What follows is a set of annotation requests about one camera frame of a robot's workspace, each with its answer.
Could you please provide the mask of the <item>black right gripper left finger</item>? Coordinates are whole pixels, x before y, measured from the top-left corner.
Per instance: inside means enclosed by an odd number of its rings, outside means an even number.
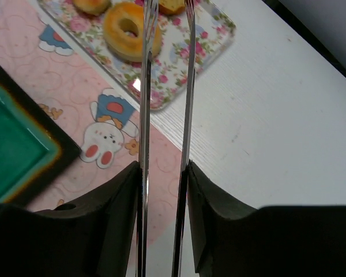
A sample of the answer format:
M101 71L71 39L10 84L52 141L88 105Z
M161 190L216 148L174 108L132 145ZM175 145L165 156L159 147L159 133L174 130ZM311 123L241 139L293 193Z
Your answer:
M0 276L125 276L141 169L56 209L0 204Z

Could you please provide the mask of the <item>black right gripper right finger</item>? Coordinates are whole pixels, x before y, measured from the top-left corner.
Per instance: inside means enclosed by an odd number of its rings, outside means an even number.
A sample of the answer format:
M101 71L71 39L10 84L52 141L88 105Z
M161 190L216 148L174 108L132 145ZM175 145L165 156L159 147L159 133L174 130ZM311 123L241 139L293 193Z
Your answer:
M346 205L253 208L188 166L200 276L346 276Z

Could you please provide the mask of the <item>steel tongs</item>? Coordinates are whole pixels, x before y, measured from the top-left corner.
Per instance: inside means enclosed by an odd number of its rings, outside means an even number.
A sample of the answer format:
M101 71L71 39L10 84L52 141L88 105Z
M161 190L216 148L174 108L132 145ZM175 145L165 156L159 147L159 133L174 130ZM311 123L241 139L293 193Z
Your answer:
M137 207L137 268L136 276L146 275L146 249L148 235L148 196L149 196L149 135L151 100L152 46L157 30L158 1L145 1L143 6L142 66L140 77L140 146L138 161L142 173L138 192ZM182 244L185 225L185 210L188 184L188 165L190 156L191 123L193 115L195 81L195 2L185 1L185 11L190 31L189 64L187 70L187 92L185 123L182 144L182 160L176 210L174 253L172 276L181 276Z

